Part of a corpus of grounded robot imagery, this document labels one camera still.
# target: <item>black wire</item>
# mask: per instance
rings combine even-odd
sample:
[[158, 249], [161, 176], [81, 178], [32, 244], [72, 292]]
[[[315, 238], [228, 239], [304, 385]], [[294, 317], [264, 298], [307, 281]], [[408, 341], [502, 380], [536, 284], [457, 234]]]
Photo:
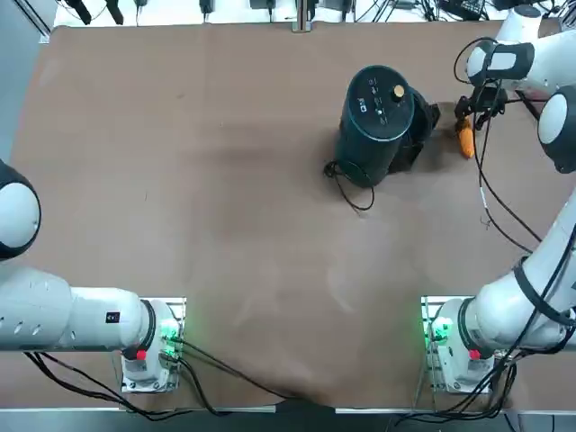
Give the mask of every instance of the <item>black wire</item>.
[[508, 427], [510, 428], [510, 430], [512, 432], [516, 432], [516, 430], [514, 429], [514, 427], [512, 426], [512, 422], [510, 421], [510, 419], [508, 418], [508, 414], [504, 413], [504, 419], [506, 420], [506, 423], [508, 423]]
[[355, 20], [355, 23], [359, 23], [360, 21], [362, 21], [362, 19], [363, 19], [365, 16], [367, 16], [368, 13], [369, 13], [370, 11], [372, 11], [372, 10], [374, 9], [374, 7], [377, 6], [377, 5], [378, 5], [378, 0], [374, 0], [373, 3], [372, 3], [372, 6], [370, 6], [368, 9], [366, 9], [366, 11], [365, 11], [362, 15], [360, 15], [360, 18], [358, 18], [357, 20]]
[[[346, 162], [351, 167], [356, 168], [366, 178], [368, 184], [370, 185], [370, 192], [372, 193], [372, 200], [370, 201], [370, 203], [368, 205], [363, 207], [363, 206], [360, 206], [358, 204], [353, 203], [352, 201], [350, 201], [350, 198], [348, 198], [348, 196], [344, 192], [344, 189], [342, 188], [342, 184], [340, 184], [340, 181], [338, 180], [338, 178], [342, 176], [345, 179], [347, 179], [349, 182], [352, 182], [352, 179], [350, 178], [350, 176], [348, 174], [346, 174], [346, 172], [342, 171], [342, 167], [340, 166], [342, 164], [342, 162]], [[351, 162], [349, 160], [346, 160], [346, 161], [344, 161], [344, 160], [342, 160], [342, 161], [332, 160], [324, 166], [323, 173], [324, 173], [324, 176], [326, 176], [328, 178], [333, 178], [334, 180], [336, 180], [336, 184], [338, 186], [338, 189], [340, 190], [340, 194], [346, 200], [348, 205], [350, 205], [350, 207], [352, 207], [354, 210], [356, 210], [358, 212], [365, 212], [365, 211], [370, 210], [372, 208], [372, 206], [374, 205], [374, 199], [375, 199], [374, 186], [372, 186], [372, 181], [370, 180], [370, 176], [368, 175], [368, 173], [366, 173], [359, 165], [357, 165], [354, 162]]]
[[186, 371], [192, 377], [192, 381], [194, 382], [194, 387], [198, 391], [198, 396], [200, 397], [200, 402], [208, 410], [208, 412], [210, 412], [212, 415], [214, 415], [216, 417], [224, 417], [224, 416], [229, 415], [230, 414], [229, 412], [216, 410], [208, 402], [208, 398], [206, 397], [206, 394], [204, 393], [204, 389], [203, 389], [202, 385], [200, 384], [200, 379], [198, 378], [198, 374], [192, 368], [192, 366], [188, 362], [186, 362], [186, 360], [184, 360], [182, 357], [180, 357], [178, 359], [178, 363], [180, 363], [184, 367], [184, 369], [186, 369]]
[[[550, 276], [550, 279], [548, 280], [545, 288], [542, 291], [542, 294], [540, 295], [540, 299], [542, 299], [543, 301], [545, 301], [545, 298], [548, 295], [548, 293], [550, 292], [550, 290], [552, 289], [552, 286], [554, 285], [554, 282], [556, 281], [558, 274], [563, 270], [566, 262], [568, 261], [568, 258], [572, 252], [572, 248], [574, 246], [575, 240], [576, 240], [576, 224], [572, 228], [571, 235], [568, 239], [568, 242], [566, 243], [566, 247], [564, 248], [564, 251], [562, 252], [561, 258], [558, 261], [558, 264], [556, 265], [556, 268], [554, 269], [552, 275]], [[468, 394], [465, 398], [463, 398], [460, 402], [456, 403], [454, 406], [450, 407], [449, 409], [444, 409], [444, 410], [441, 410], [441, 411], [438, 411], [435, 413], [407, 414], [405, 416], [402, 416], [402, 418], [400, 418], [396, 422], [396, 425], [399, 425], [402, 421], [404, 421], [406, 419], [415, 419], [416, 421], [420, 420], [420, 421], [424, 421], [427, 423], [446, 423], [447, 421], [451, 421], [451, 420], [464, 419], [463, 416], [466, 416], [466, 415], [463, 413], [463, 411], [466, 408], [468, 408], [475, 401], [475, 399], [480, 395], [482, 390], [488, 386], [488, 383], [490, 382], [491, 377], [494, 375], [497, 375], [497, 374], [501, 374], [508, 367], [508, 365], [506, 363], [507, 359], [510, 357], [512, 352], [519, 347], [522, 339], [527, 334], [527, 332], [530, 330], [532, 323], [536, 319], [537, 313], [538, 313], [538, 309], [534, 308], [530, 317], [528, 318], [528, 321], [526, 322], [526, 325], [524, 326], [524, 328], [522, 329], [522, 331], [518, 335], [516, 341], [508, 349], [506, 354], [494, 365], [494, 367], [492, 367], [492, 369], [488, 373], [486, 373], [486, 375], [484, 375], [484, 377], [480, 380], [480, 382], [478, 382], [476, 387], [474, 387], [472, 392], [470, 394]], [[511, 390], [512, 383], [516, 379], [516, 372], [514, 372], [513, 374], [510, 374], [510, 372], [511, 372], [512, 368], [516, 371], [516, 366], [517, 366], [516, 363], [514, 363], [508, 369], [507, 383], [505, 385], [505, 389], [504, 389], [505, 391], [502, 393], [502, 395], [507, 395], [509, 393], [509, 391]], [[500, 398], [500, 401], [497, 403], [497, 405], [495, 405], [494, 407], [492, 407], [491, 409], [489, 409], [487, 411], [488, 416], [486, 416], [486, 417], [489, 417], [489, 418], [496, 417], [498, 415], [498, 413], [500, 412], [503, 404], [504, 404], [504, 400], [505, 400], [504, 397]], [[481, 413], [481, 415], [476, 415], [476, 417], [474, 419], [485, 418], [485, 417], [482, 417], [482, 414], [483, 413]], [[434, 420], [422, 420], [420, 418], [416, 419], [416, 417], [422, 417], [422, 416], [439, 417], [439, 418], [444, 419], [444, 420], [434, 421]]]
[[[73, 8], [66, 6], [64, 4], [62, 4], [62, 0], [54, 0], [56, 2], [56, 4], [64, 9], [66, 9], [66, 12], [68, 13], [68, 15], [71, 15], [72, 17], [76, 18], [79, 21], [82, 21], [82, 19], [79, 16], [74, 15], [73, 13], [71, 13], [70, 11], [73, 10]], [[102, 10], [96, 14], [96, 16], [94, 18], [90, 19], [90, 23], [94, 22], [97, 18], [100, 17], [100, 15], [102, 15], [104, 13], [104, 11], [106, 10], [106, 7], [108, 7], [107, 5], [105, 5]]]
[[[53, 382], [57, 383], [58, 385], [60, 385], [61, 387], [63, 387], [64, 389], [70, 391], [70, 392], [74, 392], [76, 394], [80, 394], [82, 396], [86, 396], [88, 398], [92, 398], [92, 399], [99, 399], [102, 401], [109, 401], [109, 402], [113, 402], [113, 403], [118, 403], [120, 405], [122, 405], [124, 408], [128, 409], [128, 410], [132, 410], [135, 413], [141, 415], [142, 417], [144, 417], [145, 419], [148, 419], [150, 421], [161, 421], [161, 420], [166, 420], [166, 419], [171, 419], [172, 417], [176, 417], [176, 416], [181, 416], [184, 414], [189, 414], [191, 412], [194, 412], [193, 409], [183, 409], [183, 410], [176, 410], [176, 411], [148, 411], [145, 409], [140, 409], [134, 405], [132, 405], [128, 400], [126, 400], [125, 398], [123, 398], [118, 392], [112, 390], [110, 387], [108, 387], [107, 385], [103, 384], [102, 382], [99, 382], [98, 380], [96, 380], [95, 378], [93, 378], [92, 376], [88, 375], [87, 373], [75, 368], [74, 366], [71, 366], [69, 364], [66, 364], [65, 362], [63, 362], [62, 360], [59, 360], [51, 355], [48, 355], [46, 353], [24, 353], [25, 356], [27, 356], [39, 369], [40, 371], [46, 375], [48, 378], [50, 378]], [[110, 394], [106, 394], [106, 393], [102, 393], [99, 391], [89, 391], [86, 389], [82, 389], [80, 387], [75, 386], [74, 384], [71, 384], [69, 382], [65, 382], [61, 379], [59, 379], [49, 368], [48, 366], [42, 361], [41, 355], [48, 358], [50, 361], [56, 363], [57, 365], [60, 365], [70, 371], [73, 371], [77, 374], [80, 374], [81, 376], [84, 376], [86, 379], [88, 379], [89, 381], [91, 381], [92, 383], [97, 384], [98, 386], [106, 389], [108, 392], [110, 392], [112, 395]]]
[[546, 103], [548, 102], [548, 99], [511, 99], [509, 101], [506, 101], [504, 104], [508, 105], [508, 104], [516, 104], [518, 102], [531, 102], [533, 104], [537, 104], [537, 103]]
[[215, 363], [221, 365], [222, 367], [228, 369], [229, 374], [233, 374], [234, 376], [241, 378], [244, 381], [247, 381], [248, 383], [251, 383], [252, 385], [254, 385], [255, 387], [257, 387], [260, 390], [264, 390], [265, 392], [271, 393], [274, 396], [278, 396], [279, 398], [283, 398], [283, 399], [287, 399], [287, 400], [299, 400], [299, 399], [301, 399], [297, 396], [282, 394], [279, 391], [275, 391], [275, 390], [270, 389], [269, 387], [266, 387], [265, 385], [261, 384], [260, 382], [253, 380], [252, 378], [245, 375], [244, 373], [242, 373], [238, 369], [235, 369], [232, 366], [230, 366], [229, 364], [222, 362], [220, 359], [216, 358], [214, 355], [204, 351], [203, 349], [201, 349], [200, 347], [198, 347], [194, 344], [191, 344], [190, 342], [187, 342], [181, 338], [173, 338], [172, 340], [175, 342], [178, 342], [180, 344], [183, 344], [186, 347], [190, 347], [194, 351], [202, 354], [203, 356], [211, 359], [213, 362], [215, 362]]
[[[485, 88], [486, 83], [484, 83], [484, 85], [482, 86], [481, 91], [478, 94], [478, 99], [480, 99], [480, 97], [482, 96], [482, 91]], [[502, 86], [502, 81], [500, 80], [499, 83], [497, 84], [497, 88], [496, 88], [496, 93], [500, 92]], [[504, 210], [506, 210], [506, 212], [508, 212], [508, 214], [510, 216], [512, 216], [526, 231], [528, 231], [532, 237], [534, 237], [538, 242], [541, 242], [542, 239], [540, 238], [540, 236], [538, 236], [533, 229], [531, 229], [522, 219], [520, 219], [520, 217], [514, 213], [514, 211], [512, 211], [512, 209], [510, 209], [500, 198], [500, 196], [494, 191], [494, 189], [492, 188], [492, 186], [490, 185], [490, 183], [488, 182], [488, 179], [486, 178], [486, 175], [484, 174], [483, 171], [483, 164], [484, 164], [484, 157], [486, 155], [486, 145], [488, 144], [488, 135], [490, 132], [490, 126], [491, 126], [491, 120], [492, 120], [492, 114], [496, 108], [496, 102], [497, 102], [497, 98], [494, 98], [494, 101], [492, 102], [492, 107], [490, 108], [489, 111], [489, 118], [488, 118], [488, 123], [486, 125], [486, 132], [484, 133], [484, 144], [482, 147], [482, 154], [481, 154], [481, 159], [480, 161], [478, 160], [478, 153], [477, 153], [477, 149], [476, 149], [476, 110], [474, 110], [474, 114], [473, 114], [473, 121], [472, 121], [472, 145], [474, 147], [474, 159], [476, 160], [476, 166], [478, 167], [478, 171], [479, 171], [479, 178], [478, 178], [478, 183], [479, 183], [479, 187], [482, 188], [482, 181], [486, 184], [486, 187], [488, 188], [488, 190], [490, 191], [490, 193], [492, 194], [492, 196], [494, 197], [494, 199], [498, 202], [498, 204], [500, 204], [502, 206], [502, 208]], [[520, 248], [524, 249], [526, 252], [531, 253], [530, 249], [528, 249], [527, 247], [521, 247]]]
[[498, 41], [495, 40], [494, 38], [490, 38], [490, 37], [487, 37], [487, 36], [482, 36], [481, 38], [477, 38], [477, 39], [472, 40], [471, 42], [468, 42], [468, 43], [464, 46], [464, 48], [462, 48], [462, 50], [461, 50], [461, 51], [458, 53], [458, 55], [456, 56], [456, 60], [454, 61], [454, 67], [453, 67], [454, 78], [456, 78], [456, 81], [458, 81], [459, 83], [471, 84], [470, 81], [466, 81], [466, 80], [464, 80], [464, 79], [461, 79], [461, 78], [458, 76], [458, 74], [457, 74], [457, 72], [456, 72], [456, 68], [457, 68], [457, 66], [458, 66], [458, 60], [459, 60], [460, 57], [464, 54], [464, 52], [465, 52], [466, 50], [468, 50], [474, 43], [478, 43], [478, 42], [480, 42], [480, 41], [491, 41], [491, 42], [494, 42], [494, 43], [498, 43]]
[[391, 0], [384, 0], [382, 2], [382, 4], [380, 5], [380, 7], [378, 8], [378, 11], [376, 12], [376, 15], [374, 16], [374, 18], [372, 19], [373, 23], [377, 23], [378, 20], [380, 20], [380, 18], [382, 17], [384, 11], [386, 10], [386, 8], [388, 7], [388, 4], [390, 3]]
[[[479, 92], [479, 98], [480, 96], [482, 96], [482, 91], [483, 88], [481, 89], [481, 91]], [[474, 111], [473, 115], [472, 115], [472, 147], [474, 150], [474, 160], [476, 162], [476, 167], [478, 168], [478, 186], [481, 188], [482, 190], [482, 180], [484, 180], [484, 183], [486, 184], [486, 186], [488, 187], [488, 189], [490, 190], [490, 192], [492, 193], [492, 195], [494, 196], [494, 198], [496, 198], [496, 200], [500, 203], [501, 199], [499, 196], [497, 196], [494, 191], [491, 189], [490, 184], [488, 184], [486, 182], [486, 176], [483, 172], [483, 164], [484, 164], [484, 158], [486, 156], [486, 144], [488, 144], [488, 135], [490, 134], [490, 127], [491, 127], [491, 120], [492, 120], [492, 116], [491, 114], [489, 114], [489, 118], [488, 118], [488, 122], [486, 124], [486, 131], [484, 132], [484, 143], [482, 146], [482, 153], [481, 153], [481, 158], [478, 159], [478, 149], [476, 147], [476, 127], [474, 126], [476, 124], [476, 111]], [[525, 247], [524, 245], [522, 245], [521, 243], [519, 243], [517, 240], [513, 239], [506, 231], [504, 231], [504, 229], [502, 229], [500, 227], [500, 225], [494, 220], [494, 217], [492, 216], [488, 205], [484, 205], [484, 212], [486, 213], [486, 215], [488, 216], [488, 220], [489, 223], [491, 223], [494, 228], [506, 239], [508, 240], [510, 243], [512, 243], [513, 245], [515, 245], [516, 247], [524, 250], [525, 252], [527, 252], [528, 254], [532, 253], [532, 250], [529, 249], [528, 247]]]
[[36, 15], [36, 18], [38, 18], [38, 21], [40, 21], [42, 23], [42, 25], [44, 26], [44, 29], [46, 29], [46, 33], [50, 34], [51, 30], [50, 27], [46, 24], [46, 22], [44, 22], [44, 20], [42, 20], [42, 17], [38, 15], [38, 13], [36, 12], [36, 9], [34, 9], [32, 7], [32, 5], [28, 2], [28, 0], [23, 0], [26, 5], [29, 7], [30, 10], [32, 10], [32, 13], [34, 15]]
[[394, 12], [394, 10], [396, 9], [396, 5], [398, 4], [398, 0], [394, 0], [394, 4], [392, 5], [392, 8], [390, 10], [390, 13], [388, 13], [388, 16], [386, 16], [386, 19], [384, 20], [385, 23], [388, 22], [388, 20], [390, 20], [390, 17], [392, 16], [392, 13]]

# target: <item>black cylindrical speaker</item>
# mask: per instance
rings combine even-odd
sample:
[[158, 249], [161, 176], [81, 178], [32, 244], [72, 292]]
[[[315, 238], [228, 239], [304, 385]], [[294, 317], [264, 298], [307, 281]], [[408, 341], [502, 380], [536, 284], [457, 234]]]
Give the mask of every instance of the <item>black cylindrical speaker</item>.
[[352, 78], [336, 145], [336, 161], [352, 183], [371, 187], [384, 179], [414, 109], [412, 89], [395, 70], [369, 66]]

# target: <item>brown mat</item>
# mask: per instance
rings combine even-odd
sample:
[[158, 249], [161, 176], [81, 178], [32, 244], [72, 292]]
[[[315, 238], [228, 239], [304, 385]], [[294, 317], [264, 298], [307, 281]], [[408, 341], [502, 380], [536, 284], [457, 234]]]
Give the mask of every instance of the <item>brown mat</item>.
[[[520, 254], [481, 224], [474, 164], [449, 132], [412, 173], [386, 178], [361, 215], [321, 169], [357, 70], [389, 65], [429, 101], [453, 102], [471, 92], [453, 78], [455, 55], [499, 25], [57, 29], [13, 151], [43, 204], [24, 261], [71, 284], [186, 296], [186, 336], [276, 388], [332, 406], [407, 408], [422, 358], [420, 295], [477, 293]], [[520, 104], [490, 136], [487, 175], [544, 234], [574, 176], [556, 174]], [[100, 405], [22, 355], [0, 358], [2, 406]], [[108, 355], [65, 358], [114, 383]], [[523, 361], [515, 406], [575, 409], [574, 361]], [[217, 406], [276, 401], [221, 373], [201, 377]], [[194, 404], [186, 386], [147, 399]]]

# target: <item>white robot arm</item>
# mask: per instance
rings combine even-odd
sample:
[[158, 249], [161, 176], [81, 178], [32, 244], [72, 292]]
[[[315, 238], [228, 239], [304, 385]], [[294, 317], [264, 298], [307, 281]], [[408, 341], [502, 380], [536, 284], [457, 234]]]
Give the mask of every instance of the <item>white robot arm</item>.
[[[538, 123], [543, 150], [561, 173], [576, 169], [576, 31], [537, 38], [540, 13], [518, 6], [496, 37], [472, 51], [467, 74], [474, 86], [501, 80], [508, 90], [534, 91], [549, 97]], [[509, 349], [538, 314], [518, 347], [546, 350], [566, 343], [576, 349], [568, 332], [576, 325], [576, 249], [572, 247], [551, 290], [541, 295], [561, 261], [576, 226], [576, 189], [538, 248], [499, 280], [484, 285], [472, 299], [447, 301], [438, 313], [451, 323], [438, 348], [446, 388], [470, 392], [493, 367], [494, 351]]]
[[26, 251], [41, 225], [28, 180], [0, 161], [0, 351], [121, 351], [127, 392], [176, 387], [171, 367], [180, 324], [163, 301], [118, 288], [71, 287], [53, 275], [5, 262]]

